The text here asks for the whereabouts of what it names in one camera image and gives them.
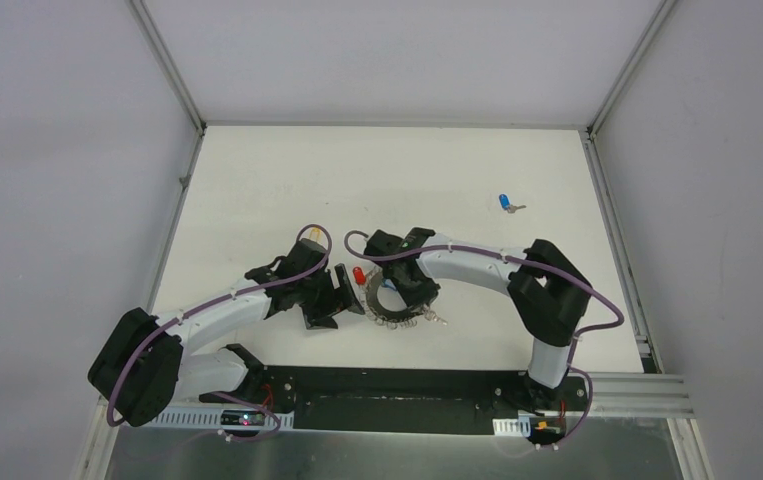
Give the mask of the red capped key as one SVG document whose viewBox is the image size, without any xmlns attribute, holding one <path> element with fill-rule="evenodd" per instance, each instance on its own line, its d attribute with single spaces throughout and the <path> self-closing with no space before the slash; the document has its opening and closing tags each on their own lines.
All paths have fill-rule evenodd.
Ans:
<svg viewBox="0 0 763 480">
<path fill-rule="evenodd" d="M 363 269 L 359 266 L 355 266 L 352 269 L 352 276 L 355 281 L 355 283 L 358 286 L 364 286 L 367 282 L 366 274 L 364 273 Z"/>
</svg>

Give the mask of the plain silver key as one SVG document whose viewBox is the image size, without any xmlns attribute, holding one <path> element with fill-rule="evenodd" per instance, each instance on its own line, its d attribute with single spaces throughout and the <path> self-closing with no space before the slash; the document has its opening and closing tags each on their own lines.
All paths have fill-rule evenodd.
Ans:
<svg viewBox="0 0 763 480">
<path fill-rule="evenodd" d="M 437 314 L 434 310 L 431 310 L 431 309 L 426 310 L 424 312 L 424 318 L 428 322 L 433 322 L 433 323 L 437 323 L 437 324 L 440 324 L 440 325 L 447 325 L 448 324 L 448 322 L 445 319 L 443 319 L 439 314 Z"/>
</svg>

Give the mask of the metal disc with keyrings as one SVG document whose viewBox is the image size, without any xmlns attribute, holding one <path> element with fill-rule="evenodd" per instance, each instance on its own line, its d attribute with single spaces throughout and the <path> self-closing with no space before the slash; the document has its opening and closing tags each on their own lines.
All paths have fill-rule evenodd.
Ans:
<svg viewBox="0 0 763 480">
<path fill-rule="evenodd" d="M 380 268 L 373 268 L 367 275 L 367 282 L 361 286 L 362 304 L 366 315 L 377 325 L 390 330 L 402 330 L 415 327 L 420 321 L 428 322 L 424 318 L 426 310 L 433 310 L 429 305 L 424 305 L 421 315 L 410 315 L 405 310 L 405 304 L 398 291 L 393 292 L 381 287 L 383 276 Z"/>
</svg>

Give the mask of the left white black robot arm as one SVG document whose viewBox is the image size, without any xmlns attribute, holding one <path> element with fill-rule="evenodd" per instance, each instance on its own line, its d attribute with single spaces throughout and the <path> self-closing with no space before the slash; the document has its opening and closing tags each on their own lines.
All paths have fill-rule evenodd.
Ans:
<svg viewBox="0 0 763 480">
<path fill-rule="evenodd" d="M 118 321 L 90 367 L 89 383 L 108 402 L 108 422 L 139 427 L 174 401 L 217 397 L 238 404 L 273 401 L 263 364 L 246 347 L 204 347 L 241 327 L 293 308 L 309 330 L 335 329 L 336 315 L 364 308 L 343 264 L 310 239 L 253 268 L 231 287 L 199 303 L 154 315 L 137 307 Z"/>
</svg>

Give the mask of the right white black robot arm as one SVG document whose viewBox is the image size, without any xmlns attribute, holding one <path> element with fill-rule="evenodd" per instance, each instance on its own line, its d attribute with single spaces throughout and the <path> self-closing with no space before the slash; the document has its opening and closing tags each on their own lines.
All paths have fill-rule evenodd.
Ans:
<svg viewBox="0 0 763 480">
<path fill-rule="evenodd" d="M 573 335 L 592 289 L 553 243 L 537 239 L 524 249 L 495 250 L 414 227 L 404 237 L 375 231 L 367 237 L 361 256 L 378 266 L 380 279 L 389 281 L 404 303 L 403 309 L 391 310 L 374 294 L 366 295 L 372 314 L 390 324 L 430 310 L 442 280 L 507 296 L 533 338 L 526 400 L 540 410 L 562 400 Z"/>
</svg>

